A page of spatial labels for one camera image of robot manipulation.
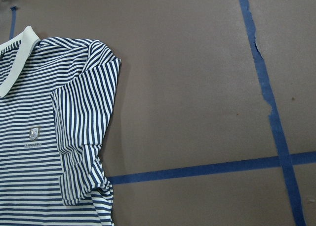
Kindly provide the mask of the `navy white striped polo shirt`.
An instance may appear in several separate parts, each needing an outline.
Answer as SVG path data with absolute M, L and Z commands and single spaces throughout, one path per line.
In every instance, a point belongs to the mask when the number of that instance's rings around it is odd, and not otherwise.
M 0 46 L 1 225 L 114 224 L 99 152 L 120 63 L 99 40 L 30 26 Z

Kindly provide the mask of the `brown table cover mat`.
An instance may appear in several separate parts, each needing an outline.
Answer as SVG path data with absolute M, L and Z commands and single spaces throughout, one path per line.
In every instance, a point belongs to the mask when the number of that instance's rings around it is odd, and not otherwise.
M 316 223 L 316 0 L 2 0 L 0 40 L 121 59 L 100 153 L 118 226 Z

